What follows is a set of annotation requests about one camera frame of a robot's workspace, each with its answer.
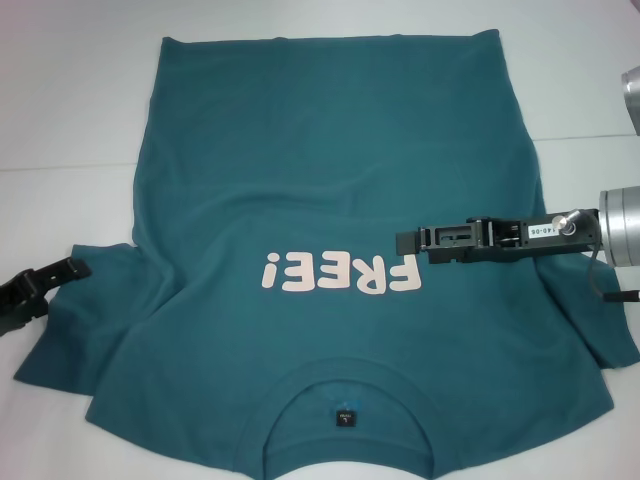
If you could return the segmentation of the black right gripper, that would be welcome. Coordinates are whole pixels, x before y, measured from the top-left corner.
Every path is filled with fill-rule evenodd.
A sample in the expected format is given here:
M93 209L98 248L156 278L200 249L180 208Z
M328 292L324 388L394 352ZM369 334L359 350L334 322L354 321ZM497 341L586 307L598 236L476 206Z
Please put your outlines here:
M428 254L430 264L509 263L524 258L600 249L597 209L522 219L471 218L457 225L419 227L396 234L398 255Z

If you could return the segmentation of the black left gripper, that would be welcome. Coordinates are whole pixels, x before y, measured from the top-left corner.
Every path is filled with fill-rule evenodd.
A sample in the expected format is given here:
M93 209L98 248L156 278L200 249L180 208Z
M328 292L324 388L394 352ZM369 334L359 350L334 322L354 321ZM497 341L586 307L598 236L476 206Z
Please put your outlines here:
M1 335L19 330L48 313L46 291L91 275L84 260L67 257L38 270L28 269L1 286Z

